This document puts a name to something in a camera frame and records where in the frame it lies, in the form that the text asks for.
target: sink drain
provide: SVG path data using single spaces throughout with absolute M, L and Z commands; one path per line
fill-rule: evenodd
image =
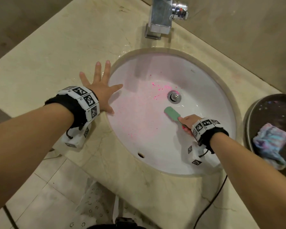
M 167 94 L 167 99 L 173 104 L 178 104 L 181 101 L 181 94 L 175 90 L 172 90 Z

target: beige wall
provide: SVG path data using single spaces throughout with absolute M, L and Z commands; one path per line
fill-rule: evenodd
M 0 58 L 72 0 L 0 0 Z
M 286 93 L 286 0 L 179 1 L 189 18 L 178 24 Z

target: chrome faucet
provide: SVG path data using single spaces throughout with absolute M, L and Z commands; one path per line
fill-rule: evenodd
M 161 40 L 161 34 L 169 34 L 173 19 L 186 20 L 187 5 L 173 0 L 153 0 L 149 22 L 145 28 L 145 38 Z

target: beige countertop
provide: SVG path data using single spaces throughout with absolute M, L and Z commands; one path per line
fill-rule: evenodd
M 74 0 L 0 59 L 0 109 L 18 116 L 42 106 L 58 90 L 80 84 L 79 71 L 92 79 L 98 60 L 113 64 L 130 51 L 159 47 L 183 51 L 213 70 L 241 120 L 253 102 L 279 93 L 175 23 L 170 37 L 146 39 L 148 14 L 149 6 L 140 0 Z M 83 150 L 69 151 L 67 157 L 162 228 L 191 228 L 225 176 L 161 173 L 125 149 L 105 113 L 92 128 Z M 258 228 L 229 180 L 198 227 Z

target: white sink basin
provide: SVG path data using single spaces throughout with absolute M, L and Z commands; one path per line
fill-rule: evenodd
M 236 121 L 231 104 L 220 86 L 206 72 L 184 58 L 164 53 L 131 57 L 118 67 L 110 85 L 124 84 L 110 102 L 115 115 L 109 122 L 124 146 L 138 159 L 166 173 L 213 173 L 221 168 L 200 168 L 188 161 L 194 138 L 181 124 L 171 121 L 164 109 L 173 107 L 181 116 L 196 114 L 219 120 L 235 138 Z M 168 101 L 169 91 L 181 94 L 181 102 Z

